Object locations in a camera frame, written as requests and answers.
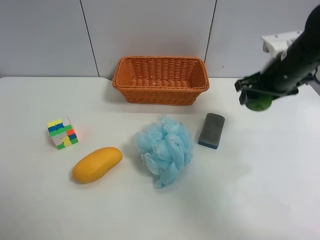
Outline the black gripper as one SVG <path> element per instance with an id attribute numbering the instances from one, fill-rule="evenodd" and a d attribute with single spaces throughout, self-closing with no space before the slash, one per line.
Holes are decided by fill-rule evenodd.
<path id="1" fill-rule="evenodd" d="M 239 102 L 241 105 L 253 104 L 260 94 L 273 98 L 296 95 L 298 87 L 310 82 L 320 83 L 316 77 L 319 65 L 318 53 L 288 53 L 284 58 L 279 55 L 261 73 L 235 82 L 235 90 L 241 91 Z"/>

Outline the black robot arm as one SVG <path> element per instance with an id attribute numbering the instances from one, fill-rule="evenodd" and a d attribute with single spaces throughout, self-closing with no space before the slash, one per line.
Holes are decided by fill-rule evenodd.
<path id="1" fill-rule="evenodd" d="M 256 112 L 268 109 L 276 99 L 296 95 L 299 87 L 319 83 L 320 8 L 308 16 L 304 30 L 262 36 L 263 51 L 270 61 L 250 76 L 235 82 L 239 102 Z"/>

